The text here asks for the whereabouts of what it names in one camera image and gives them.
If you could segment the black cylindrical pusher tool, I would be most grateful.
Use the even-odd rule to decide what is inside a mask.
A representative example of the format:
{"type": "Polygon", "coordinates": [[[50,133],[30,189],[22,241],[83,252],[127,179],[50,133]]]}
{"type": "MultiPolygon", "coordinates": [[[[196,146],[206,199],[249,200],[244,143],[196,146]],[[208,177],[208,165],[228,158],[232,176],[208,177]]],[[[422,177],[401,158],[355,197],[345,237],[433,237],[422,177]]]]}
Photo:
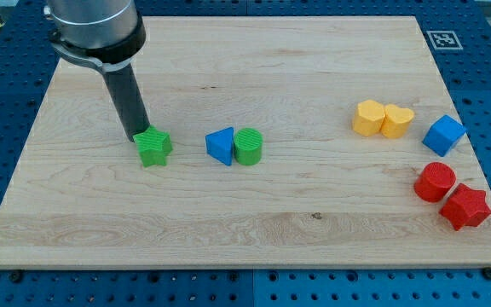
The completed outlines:
{"type": "Polygon", "coordinates": [[[150,126],[134,69],[130,62],[105,64],[102,77],[124,132],[129,141],[134,142],[133,136],[144,132],[150,126]]]}

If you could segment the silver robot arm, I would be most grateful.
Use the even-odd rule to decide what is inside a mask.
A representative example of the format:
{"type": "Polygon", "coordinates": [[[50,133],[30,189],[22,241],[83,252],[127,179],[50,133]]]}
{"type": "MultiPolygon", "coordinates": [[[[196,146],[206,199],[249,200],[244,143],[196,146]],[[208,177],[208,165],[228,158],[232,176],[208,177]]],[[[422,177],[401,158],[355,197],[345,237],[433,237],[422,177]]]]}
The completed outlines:
{"type": "Polygon", "coordinates": [[[134,0],[47,0],[43,14],[55,24],[56,53],[103,77],[128,139],[145,131],[150,122],[131,60],[147,34],[134,0]]]}

